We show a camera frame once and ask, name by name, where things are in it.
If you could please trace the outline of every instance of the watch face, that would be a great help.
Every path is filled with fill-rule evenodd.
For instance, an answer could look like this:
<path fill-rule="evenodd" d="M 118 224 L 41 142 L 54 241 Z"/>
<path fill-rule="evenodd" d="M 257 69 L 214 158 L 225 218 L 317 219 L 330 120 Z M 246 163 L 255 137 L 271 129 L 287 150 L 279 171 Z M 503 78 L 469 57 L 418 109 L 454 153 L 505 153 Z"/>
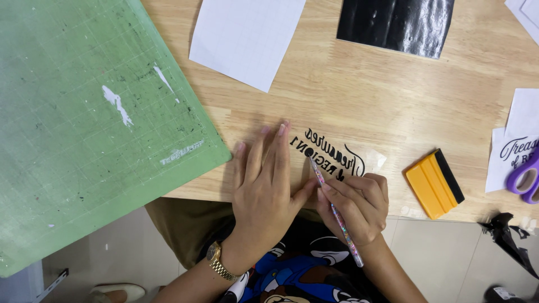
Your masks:
<path fill-rule="evenodd" d="M 215 256 L 215 250 L 216 250 L 216 246 L 215 246 L 215 243 L 213 243 L 210 248 L 208 248 L 208 252 L 206 253 L 206 259 L 208 261 L 210 261 L 213 256 Z"/>

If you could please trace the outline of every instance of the scissor handle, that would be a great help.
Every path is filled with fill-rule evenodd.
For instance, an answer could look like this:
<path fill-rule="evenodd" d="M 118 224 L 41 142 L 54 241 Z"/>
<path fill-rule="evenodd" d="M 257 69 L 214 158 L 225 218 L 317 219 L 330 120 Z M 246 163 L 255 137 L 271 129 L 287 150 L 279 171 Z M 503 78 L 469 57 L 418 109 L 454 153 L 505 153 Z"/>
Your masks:
<path fill-rule="evenodd" d="M 522 199 L 529 204 L 539 203 L 539 155 L 537 159 L 518 167 L 507 178 L 507 189 L 515 194 L 522 195 Z"/>

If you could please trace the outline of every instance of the glitter pen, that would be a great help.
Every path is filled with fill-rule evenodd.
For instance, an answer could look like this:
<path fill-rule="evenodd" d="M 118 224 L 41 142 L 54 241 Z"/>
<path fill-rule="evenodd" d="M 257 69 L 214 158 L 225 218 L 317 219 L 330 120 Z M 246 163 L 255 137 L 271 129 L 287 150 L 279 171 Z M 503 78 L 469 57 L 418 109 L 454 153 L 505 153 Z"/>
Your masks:
<path fill-rule="evenodd" d="M 322 186 L 322 184 L 324 184 L 324 177 L 322 177 L 322 173 L 320 173 L 320 170 L 318 169 L 318 166 L 316 165 L 316 162 L 314 162 L 313 158 L 309 157 L 309 160 L 310 165 L 313 167 L 314 173 L 316 174 L 318 184 Z M 356 245 L 352 241 L 350 234 L 348 234 L 348 229 L 346 228 L 344 219 L 342 218 L 341 213 L 335 208 L 335 206 L 333 206 L 333 203 L 331 204 L 331 210 L 333 211 L 333 215 L 335 215 L 335 219 L 337 219 L 338 225 L 341 227 L 342 234 L 346 240 L 346 244 L 348 244 L 348 249 L 354 258 L 357 267 L 363 267 L 363 260 L 361 259 L 360 254 L 357 252 Z"/>

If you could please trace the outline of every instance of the watch bracelet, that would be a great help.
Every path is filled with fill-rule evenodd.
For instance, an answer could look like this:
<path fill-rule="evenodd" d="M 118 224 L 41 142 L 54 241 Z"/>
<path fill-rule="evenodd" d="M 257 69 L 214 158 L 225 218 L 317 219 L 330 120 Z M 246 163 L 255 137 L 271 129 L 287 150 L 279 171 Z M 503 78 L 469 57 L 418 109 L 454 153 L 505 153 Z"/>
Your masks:
<path fill-rule="evenodd" d="M 215 260 L 210 264 L 210 267 L 213 268 L 221 277 L 227 279 L 228 281 L 236 281 L 240 276 L 234 276 L 228 270 L 223 267 L 219 260 Z"/>

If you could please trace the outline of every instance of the green cutting mat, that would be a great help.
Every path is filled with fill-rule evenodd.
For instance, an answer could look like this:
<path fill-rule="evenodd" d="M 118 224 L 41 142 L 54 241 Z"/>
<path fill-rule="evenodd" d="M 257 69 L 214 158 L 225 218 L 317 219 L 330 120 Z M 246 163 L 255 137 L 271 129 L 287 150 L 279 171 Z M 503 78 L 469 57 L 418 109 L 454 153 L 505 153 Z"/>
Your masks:
<path fill-rule="evenodd" d="M 230 159 L 139 0 L 0 1 L 0 41 L 1 277 Z"/>

